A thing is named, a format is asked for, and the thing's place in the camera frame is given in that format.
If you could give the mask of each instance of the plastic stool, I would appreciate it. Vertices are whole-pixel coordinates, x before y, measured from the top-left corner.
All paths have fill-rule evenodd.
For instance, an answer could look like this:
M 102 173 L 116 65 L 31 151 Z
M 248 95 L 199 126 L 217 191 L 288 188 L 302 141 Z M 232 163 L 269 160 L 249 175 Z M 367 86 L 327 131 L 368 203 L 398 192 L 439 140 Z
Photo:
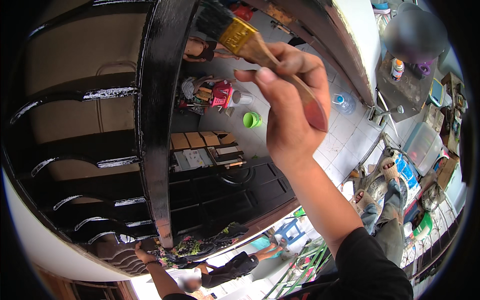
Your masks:
M 304 231 L 300 231 L 300 229 L 298 228 L 297 221 L 298 219 L 293 219 L 290 223 L 283 224 L 282 227 L 280 227 L 277 231 L 275 231 L 275 234 L 280 234 L 287 241 L 287 245 L 293 244 L 305 234 Z M 299 234 L 294 238 L 293 237 L 289 238 L 287 236 L 287 232 L 294 226 L 297 229 L 297 232 Z

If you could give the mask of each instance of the black sleeve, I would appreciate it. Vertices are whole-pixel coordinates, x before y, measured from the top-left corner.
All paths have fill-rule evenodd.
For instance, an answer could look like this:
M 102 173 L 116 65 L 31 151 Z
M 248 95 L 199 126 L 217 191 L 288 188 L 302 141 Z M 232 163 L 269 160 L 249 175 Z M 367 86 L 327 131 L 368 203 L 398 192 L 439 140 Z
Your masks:
M 339 285 L 370 299 L 412 299 L 405 272 L 389 261 L 375 238 L 361 227 L 340 245 L 335 260 Z
M 162 300 L 197 300 L 197 299 L 185 294 L 170 294 L 163 297 Z

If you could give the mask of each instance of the fingernail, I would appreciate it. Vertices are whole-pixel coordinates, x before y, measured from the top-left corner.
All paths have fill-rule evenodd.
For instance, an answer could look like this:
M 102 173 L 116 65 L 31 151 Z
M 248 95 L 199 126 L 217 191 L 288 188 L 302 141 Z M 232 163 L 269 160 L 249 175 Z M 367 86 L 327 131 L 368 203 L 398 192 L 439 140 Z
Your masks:
M 261 67 L 260 70 L 258 70 L 255 74 L 255 77 L 257 77 L 257 80 L 263 82 L 264 84 L 268 84 L 278 78 L 277 75 L 272 72 L 272 70 L 266 67 Z

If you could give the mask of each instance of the plastic storage container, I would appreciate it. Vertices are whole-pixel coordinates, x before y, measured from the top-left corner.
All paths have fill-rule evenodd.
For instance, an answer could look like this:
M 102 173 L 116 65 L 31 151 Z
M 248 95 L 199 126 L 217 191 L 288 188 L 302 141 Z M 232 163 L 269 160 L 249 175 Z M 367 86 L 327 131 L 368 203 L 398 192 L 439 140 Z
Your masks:
M 442 139 L 439 134 L 427 123 L 418 123 L 408 138 L 403 151 L 413 162 L 413 165 L 425 176 L 435 163 L 438 153 L 442 149 Z
M 335 109 L 342 115 L 351 115 L 357 108 L 357 102 L 355 99 L 346 92 L 340 92 L 333 94 L 332 103 L 335 103 Z

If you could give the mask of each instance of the white paint can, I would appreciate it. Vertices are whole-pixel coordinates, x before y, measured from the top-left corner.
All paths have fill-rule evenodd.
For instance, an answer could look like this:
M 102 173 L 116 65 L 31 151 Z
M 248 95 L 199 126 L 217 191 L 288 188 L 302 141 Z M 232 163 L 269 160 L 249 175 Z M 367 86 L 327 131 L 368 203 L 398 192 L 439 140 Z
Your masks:
M 236 90 L 232 95 L 235 104 L 250 104 L 253 101 L 253 95 L 247 92 Z

